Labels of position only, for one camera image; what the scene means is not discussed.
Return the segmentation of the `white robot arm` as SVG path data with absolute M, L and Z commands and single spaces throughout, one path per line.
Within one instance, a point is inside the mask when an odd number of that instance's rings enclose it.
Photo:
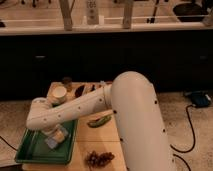
M 138 72 L 124 72 L 112 83 L 57 107 L 36 98 L 26 127 L 44 130 L 105 110 L 115 116 L 128 171 L 176 171 L 155 88 Z

